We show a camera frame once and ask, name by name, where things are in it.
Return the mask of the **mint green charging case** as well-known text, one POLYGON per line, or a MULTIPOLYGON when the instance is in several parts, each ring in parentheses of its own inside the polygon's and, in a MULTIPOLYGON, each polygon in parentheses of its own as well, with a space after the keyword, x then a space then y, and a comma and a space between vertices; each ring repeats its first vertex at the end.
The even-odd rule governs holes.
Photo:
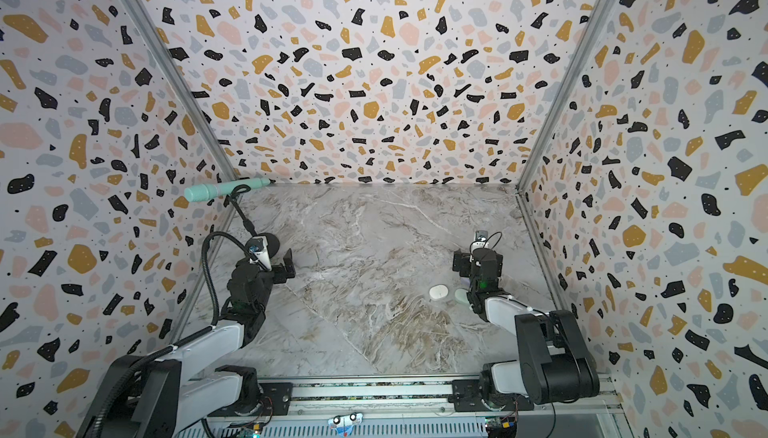
POLYGON ((467 291, 464 289, 457 289, 454 292, 454 298, 458 303, 461 303, 464 305, 469 304, 468 294, 467 294, 467 291))

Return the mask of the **white charging case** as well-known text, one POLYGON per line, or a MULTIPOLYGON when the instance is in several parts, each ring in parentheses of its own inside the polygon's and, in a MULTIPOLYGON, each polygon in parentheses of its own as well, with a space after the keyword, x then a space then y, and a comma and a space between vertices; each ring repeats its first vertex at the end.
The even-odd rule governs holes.
POLYGON ((429 298, 432 301, 441 301, 441 300, 443 300, 443 299, 448 297, 448 295, 449 295, 449 288, 447 286, 445 286, 445 285, 442 285, 442 284, 435 285, 435 286, 432 286, 429 289, 428 294, 429 294, 429 298))

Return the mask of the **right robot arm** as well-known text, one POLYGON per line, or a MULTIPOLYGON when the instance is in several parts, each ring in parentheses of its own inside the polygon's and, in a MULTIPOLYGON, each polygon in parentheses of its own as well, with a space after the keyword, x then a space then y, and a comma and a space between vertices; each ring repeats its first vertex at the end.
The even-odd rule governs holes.
POLYGON ((517 343, 516 359, 483 366, 478 392, 484 405, 504 410, 519 398, 543 405, 597 396, 599 373, 575 315, 541 311, 514 298, 501 288, 502 265, 503 256, 490 248, 453 255, 452 270, 469 281, 471 311, 517 343))

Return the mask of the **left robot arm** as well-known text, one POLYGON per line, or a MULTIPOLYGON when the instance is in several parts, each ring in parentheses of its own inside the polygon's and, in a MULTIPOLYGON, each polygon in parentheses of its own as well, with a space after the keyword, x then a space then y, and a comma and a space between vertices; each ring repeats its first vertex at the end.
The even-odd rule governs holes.
POLYGON ((147 356, 115 360, 77 436, 173 437, 221 409, 240 416, 263 410, 256 370, 217 362, 256 338, 273 286, 295 275, 290 252, 268 271, 256 259, 240 260, 219 321, 147 356))

